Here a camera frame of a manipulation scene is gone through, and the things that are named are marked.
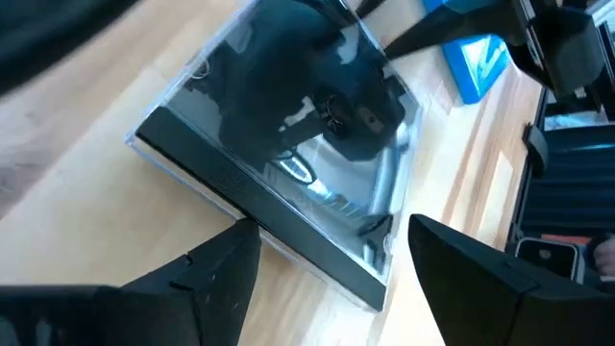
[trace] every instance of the wooden table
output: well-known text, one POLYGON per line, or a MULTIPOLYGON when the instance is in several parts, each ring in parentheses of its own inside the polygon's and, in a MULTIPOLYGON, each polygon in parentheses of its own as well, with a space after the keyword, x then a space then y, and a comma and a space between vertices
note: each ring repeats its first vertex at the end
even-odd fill
MULTIPOLYGON (((143 0, 1 100, 1 284, 124 284, 232 224, 123 136, 243 5, 143 0)), ((366 24, 387 43, 424 14, 418 0, 388 0, 366 24)), ((481 103, 463 106, 439 49, 394 65, 425 110, 405 217, 421 212, 503 247, 540 86, 511 66, 481 103)), ((263 245, 241 344, 442 344, 404 232, 378 315, 263 245)))

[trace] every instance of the transparent acrylic cover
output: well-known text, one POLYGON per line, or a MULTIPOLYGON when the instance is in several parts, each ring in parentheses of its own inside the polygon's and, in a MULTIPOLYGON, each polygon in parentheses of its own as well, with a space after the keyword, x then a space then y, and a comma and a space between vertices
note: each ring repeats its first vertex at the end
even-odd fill
POLYGON ((342 2, 251 3, 160 104, 386 282, 419 110, 342 2))

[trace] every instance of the wooden surface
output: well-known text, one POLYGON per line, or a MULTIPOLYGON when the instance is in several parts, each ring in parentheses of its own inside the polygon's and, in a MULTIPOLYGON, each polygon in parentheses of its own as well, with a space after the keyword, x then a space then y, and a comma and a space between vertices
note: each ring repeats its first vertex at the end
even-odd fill
MULTIPOLYGON (((0 284, 124 284, 231 225, 123 143, 142 110, 242 6, 143 0, 0 102, 0 284)), ((387 43, 424 15, 388 0, 366 23, 387 43)), ((502 247, 540 87, 509 67, 462 106, 437 48, 394 62, 425 109, 405 214, 502 247)), ((402 227, 385 312, 357 308, 264 245, 242 345, 442 344, 402 227)))

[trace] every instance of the clear plastic case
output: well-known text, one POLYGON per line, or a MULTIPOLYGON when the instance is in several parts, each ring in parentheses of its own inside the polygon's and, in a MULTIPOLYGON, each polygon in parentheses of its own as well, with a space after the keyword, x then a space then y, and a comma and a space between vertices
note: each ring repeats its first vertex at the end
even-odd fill
POLYGON ((321 259, 331 251, 323 247, 321 254, 308 240, 281 241, 294 239, 289 230, 296 225, 280 220, 292 220, 283 213, 298 217, 308 227, 297 230, 308 231, 296 236, 318 233, 386 287, 420 117, 404 82, 343 2, 257 0, 186 65, 127 142, 223 212, 249 214, 276 248, 379 309, 359 280, 335 274, 353 265, 337 268, 345 264, 321 259), (228 171, 199 173, 199 162, 218 159, 199 156, 195 141, 174 127, 148 125, 160 118, 189 128, 190 137, 258 186, 226 174, 224 188, 215 188, 209 181, 228 171), (242 186, 252 189, 246 200, 258 204, 258 194, 267 193, 282 211, 244 204, 236 197, 242 186))

